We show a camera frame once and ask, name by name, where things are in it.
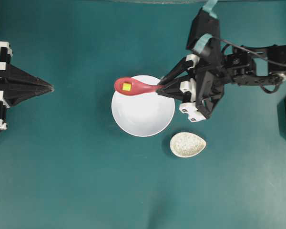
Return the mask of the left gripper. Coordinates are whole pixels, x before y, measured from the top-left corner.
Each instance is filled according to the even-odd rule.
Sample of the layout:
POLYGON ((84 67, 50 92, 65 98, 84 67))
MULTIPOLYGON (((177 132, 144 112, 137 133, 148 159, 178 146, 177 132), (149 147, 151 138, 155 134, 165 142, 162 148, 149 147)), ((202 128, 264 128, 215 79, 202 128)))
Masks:
POLYGON ((10 43, 0 42, 0 78, 23 85, 35 85, 40 87, 0 90, 0 132, 6 130, 8 127, 6 123, 8 108, 33 97, 54 91, 51 84, 9 64, 12 56, 13 51, 10 48, 10 43))

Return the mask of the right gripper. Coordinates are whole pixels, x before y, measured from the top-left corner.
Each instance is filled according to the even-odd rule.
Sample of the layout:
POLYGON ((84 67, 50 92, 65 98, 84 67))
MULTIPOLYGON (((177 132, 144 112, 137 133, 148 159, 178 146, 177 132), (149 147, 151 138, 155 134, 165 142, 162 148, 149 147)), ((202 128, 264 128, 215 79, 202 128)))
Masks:
POLYGON ((224 95, 224 85, 216 83, 215 72, 195 69, 199 60, 199 56, 195 54, 182 58, 158 83, 164 86, 156 90, 158 95, 182 101, 179 110, 187 114, 192 123, 209 119, 224 95), (192 75, 176 78, 188 70, 192 71, 192 75))

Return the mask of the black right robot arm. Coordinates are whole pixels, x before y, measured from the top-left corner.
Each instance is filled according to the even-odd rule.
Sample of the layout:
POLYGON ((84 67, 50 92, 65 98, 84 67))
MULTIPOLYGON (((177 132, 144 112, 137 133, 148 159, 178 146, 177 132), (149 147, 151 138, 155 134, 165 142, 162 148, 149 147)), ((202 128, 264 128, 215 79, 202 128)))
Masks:
POLYGON ((286 81, 286 45, 252 48, 226 44, 210 55, 187 55, 160 81, 157 94, 180 100, 191 122, 209 119, 227 84, 275 93, 286 81))

